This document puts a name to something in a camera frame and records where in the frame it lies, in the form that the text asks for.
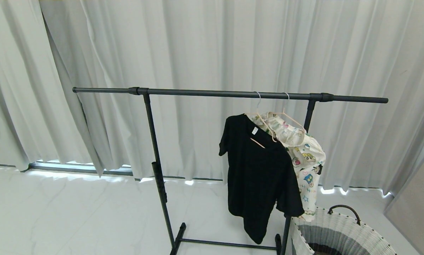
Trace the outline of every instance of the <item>woven basket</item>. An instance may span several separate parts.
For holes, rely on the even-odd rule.
[[[336,207],[352,210],[357,219],[333,213]],[[316,208],[313,221],[293,218],[292,223],[295,255],[396,255],[388,242],[347,205],[335,205],[328,211]]]

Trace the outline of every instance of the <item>black t-shirt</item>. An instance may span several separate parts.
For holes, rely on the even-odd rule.
[[[285,147],[273,142],[246,115],[226,119],[219,155],[226,152],[228,209],[243,217],[245,231],[254,242],[260,244],[266,235],[275,201],[285,216],[304,213],[296,173]]]

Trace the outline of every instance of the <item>brown basket handle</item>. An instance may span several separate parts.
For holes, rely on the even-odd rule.
[[[348,208],[349,210],[351,210],[354,214],[355,214],[355,218],[357,218],[357,224],[360,225],[360,217],[358,216],[357,212],[350,206],[348,205],[334,205],[332,207],[330,207],[328,214],[332,214],[333,213],[333,209],[337,208],[337,207],[345,207]]]

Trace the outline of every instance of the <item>black metal clothes rack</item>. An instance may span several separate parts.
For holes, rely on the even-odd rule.
[[[165,184],[163,182],[163,172],[160,163],[160,154],[158,152],[157,137],[155,134],[154,118],[152,116],[150,94],[153,95],[178,95],[178,96],[205,96],[205,97],[246,97],[246,98],[272,98],[284,100],[308,100],[308,108],[305,117],[304,128],[308,131],[311,117],[313,114],[316,102],[330,102],[330,101],[345,101],[345,102],[366,102],[366,103],[387,103],[388,98],[385,97],[353,97],[353,96],[336,96],[329,93],[286,93],[281,92],[242,92],[242,91],[217,91],[217,90],[187,90],[187,89],[149,89],[147,87],[130,87],[128,89],[107,89],[107,88],[85,88],[74,87],[73,92],[92,92],[92,93],[122,93],[132,95],[142,95],[146,105],[147,119],[149,121],[149,129],[152,138],[152,146],[154,148],[155,161],[152,162],[152,169],[154,170],[155,182],[158,188],[158,195],[162,203],[163,215],[165,216],[165,223],[168,229],[169,240],[171,242],[170,255],[176,255],[181,242],[191,242],[209,245],[224,245],[228,247],[246,247],[254,249],[275,250],[277,255],[285,255],[286,245],[290,227],[291,217],[287,216],[285,220],[285,228],[283,231],[283,240],[279,234],[275,236],[275,247],[263,245],[247,245],[235,244],[226,242],[214,242],[207,240],[187,239],[183,237],[186,229],[186,224],[183,222],[180,226],[179,232],[174,238],[173,229],[169,220],[168,208],[166,203],[168,197],[165,191]]]

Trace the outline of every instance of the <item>white tile floor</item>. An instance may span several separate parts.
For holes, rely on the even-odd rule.
[[[251,244],[241,218],[227,208],[227,187],[215,181],[167,180],[174,235],[186,222],[185,238]],[[346,204],[360,213],[399,255],[418,253],[383,216],[391,197],[379,190],[341,189],[319,194],[321,207]],[[284,218],[274,210],[263,245],[273,246]],[[20,173],[0,167],[0,255],[167,255],[168,234],[152,179]],[[273,251],[182,244],[179,255],[273,255]]]

